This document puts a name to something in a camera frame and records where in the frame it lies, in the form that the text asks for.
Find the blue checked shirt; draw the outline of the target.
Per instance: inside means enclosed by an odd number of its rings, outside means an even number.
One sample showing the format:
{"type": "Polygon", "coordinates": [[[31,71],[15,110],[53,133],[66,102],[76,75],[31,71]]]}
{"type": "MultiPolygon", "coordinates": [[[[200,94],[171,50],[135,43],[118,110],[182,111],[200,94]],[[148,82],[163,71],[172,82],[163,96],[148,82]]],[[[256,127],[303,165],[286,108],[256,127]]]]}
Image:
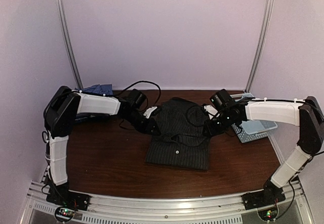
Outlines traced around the blue checked shirt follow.
{"type": "Polygon", "coordinates": [[[83,93],[99,95],[99,96],[112,96],[112,84],[95,84],[90,87],[79,89],[83,93]]]}

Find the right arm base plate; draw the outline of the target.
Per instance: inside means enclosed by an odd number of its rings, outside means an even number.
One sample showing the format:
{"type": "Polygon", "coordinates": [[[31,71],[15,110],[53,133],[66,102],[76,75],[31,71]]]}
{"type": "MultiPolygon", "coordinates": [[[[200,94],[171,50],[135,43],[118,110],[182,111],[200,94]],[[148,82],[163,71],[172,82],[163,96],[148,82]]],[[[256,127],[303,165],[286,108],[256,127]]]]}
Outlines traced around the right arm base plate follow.
{"type": "Polygon", "coordinates": [[[286,197],[281,191],[274,194],[271,191],[261,190],[242,195],[245,210],[257,210],[258,216],[265,222],[275,221],[279,216],[278,203],[285,200],[286,197]]]}

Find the black pinstriped long sleeve shirt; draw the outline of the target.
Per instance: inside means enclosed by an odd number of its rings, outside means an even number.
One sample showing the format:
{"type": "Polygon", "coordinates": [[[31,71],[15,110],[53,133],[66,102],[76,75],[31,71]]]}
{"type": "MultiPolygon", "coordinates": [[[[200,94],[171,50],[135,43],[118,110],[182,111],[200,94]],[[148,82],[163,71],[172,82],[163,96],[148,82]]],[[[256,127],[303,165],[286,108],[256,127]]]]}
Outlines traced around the black pinstriped long sleeve shirt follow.
{"type": "Polygon", "coordinates": [[[162,103],[156,118],[161,134],[152,137],[145,162],[208,170],[210,138],[203,135],[208,119],[202,106],[186,99],[174,97],[162,103]]]}

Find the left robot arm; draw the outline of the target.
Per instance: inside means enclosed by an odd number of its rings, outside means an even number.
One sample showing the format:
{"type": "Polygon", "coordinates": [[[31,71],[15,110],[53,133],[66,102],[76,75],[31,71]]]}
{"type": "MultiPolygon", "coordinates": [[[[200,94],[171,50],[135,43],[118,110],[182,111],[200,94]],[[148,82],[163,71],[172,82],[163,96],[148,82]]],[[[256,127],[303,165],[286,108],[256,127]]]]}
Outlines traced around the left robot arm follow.
{"type": "Polygon", "coordinates": [[[147,97],[136,89],[125,97],[77,91],[67,86],[61,86],[57,90],[44,110],[45,131],[42,135],[46,144],[51,194],[62,206],[67,206],[73,201],[73,195],[68,191],[66,151],[76,117],[80,114],[117,115],[128,121],[136,131],[158,136],[160,130],[151,116],[157,107],[153,106],[144,113],[139,111],[146,99],[147,97]]]}

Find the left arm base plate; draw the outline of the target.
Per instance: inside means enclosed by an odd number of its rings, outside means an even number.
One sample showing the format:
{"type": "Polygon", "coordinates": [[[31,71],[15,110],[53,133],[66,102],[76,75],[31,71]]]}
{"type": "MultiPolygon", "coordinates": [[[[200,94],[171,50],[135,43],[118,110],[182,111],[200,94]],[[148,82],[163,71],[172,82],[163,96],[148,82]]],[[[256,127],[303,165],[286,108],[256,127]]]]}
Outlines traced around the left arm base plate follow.
{"type": "Polygon", "coordinates": [[[90,196],[76,192],[68,192],[67,200],[63,200],[54,193],[48,193],[46,201],[57,205],[54,217],[59,222],[71,221],[80,210],[87,211],[90,196]]]}

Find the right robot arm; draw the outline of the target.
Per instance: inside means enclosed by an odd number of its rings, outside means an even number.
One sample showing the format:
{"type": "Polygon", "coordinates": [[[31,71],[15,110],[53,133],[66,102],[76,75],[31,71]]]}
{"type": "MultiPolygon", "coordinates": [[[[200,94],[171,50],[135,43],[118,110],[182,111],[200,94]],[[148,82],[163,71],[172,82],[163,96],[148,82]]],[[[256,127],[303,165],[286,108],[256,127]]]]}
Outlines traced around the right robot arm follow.
{"type": "Polygon", "coordinates": [[[274,205],[285,200],[283,188],[301,173],[323,146],[323,112],[317,99],[269,99],[243,97],[236,100],[222,89],[210,97],[211,103],[202,110],[208,118],[203,123],[203,135],[213,137],[232,125],[243,122],[270,121],[279,124],[271,134],[275,151],[285,160],[266,180],[259,191],[245,193],[246,209],[274,205]]]}

